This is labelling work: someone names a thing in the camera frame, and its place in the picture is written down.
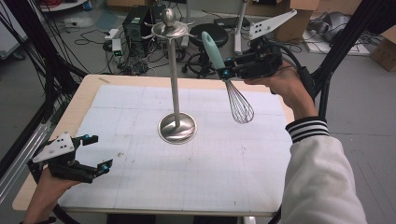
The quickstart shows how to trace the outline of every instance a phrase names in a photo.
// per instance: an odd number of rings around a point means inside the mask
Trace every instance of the metal stand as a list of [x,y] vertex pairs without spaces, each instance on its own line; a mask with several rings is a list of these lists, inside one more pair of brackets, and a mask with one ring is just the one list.
[[171,70],[171,84],[174,113],[165,116],[158,125],[158,133],[163,141],[170,144],[183,144],[190,141],[197,132],[195,119],[185,113],[180,113],[178,104],[177,66],[175,38],[189,34],[188,23],[176,21],[175,12],[166,8],[162,13],[162,22],[152,26],[151,35],[144,38],[158,36],[168,40],[168,56]]
[[242,22],[245,17],[245,10],[247,8],[248,0],[243,0],[242,1],[242,6],[239,11],[239,19],[238,19],[238,26],[235,29],[235,41],[234,41],[234,51],[236,54],[241,54],[242,53],[242,47],[241,47],[241,29],[242,29]]

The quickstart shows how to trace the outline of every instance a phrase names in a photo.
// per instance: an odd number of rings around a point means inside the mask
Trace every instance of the white paper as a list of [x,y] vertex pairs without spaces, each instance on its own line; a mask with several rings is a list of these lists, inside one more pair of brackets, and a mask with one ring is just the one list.
[[179,89],[180,112],[197,122],[182,145],[165,143],[158,124],[173,113],[170,88],[104,85],[78,136],[99,135],[80,147],[82,164],[113,159],[92,184],[73,187],[65,207],[221,213],[274,212],[281,203],[290,137],[277,96],[246,91],[253,121],[233,120],[227,91]]

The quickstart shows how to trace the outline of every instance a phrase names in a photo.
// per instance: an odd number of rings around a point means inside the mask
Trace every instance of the black pole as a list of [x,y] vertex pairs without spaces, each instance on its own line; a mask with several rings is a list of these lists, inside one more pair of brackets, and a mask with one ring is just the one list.
[[387,2],[389,0],[362,0],[320,67],[312,74],[312,78],[316,83],[315,96],[318,96],[321,92],[319,103],[320,117],[326,117],[330,80],[335,69],[347,56],[367,25]]

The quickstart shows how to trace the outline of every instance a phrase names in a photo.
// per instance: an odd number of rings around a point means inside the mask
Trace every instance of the white jacket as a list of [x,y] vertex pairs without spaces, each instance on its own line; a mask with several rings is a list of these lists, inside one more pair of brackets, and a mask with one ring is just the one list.
[[282,223],[367,223],[352,168],[325,120],[299,119],[286,127],[293,145],[282,200]]

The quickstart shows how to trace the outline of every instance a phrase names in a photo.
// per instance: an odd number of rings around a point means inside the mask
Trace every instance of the metal base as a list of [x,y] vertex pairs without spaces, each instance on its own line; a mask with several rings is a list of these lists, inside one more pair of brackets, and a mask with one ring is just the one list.
[[165,116],[158,124],[158,134],[163,141],[170,144],[189,142],[197,133],[197,123],[192,116],[180,113],[180,125],[176,127],[175,114]]

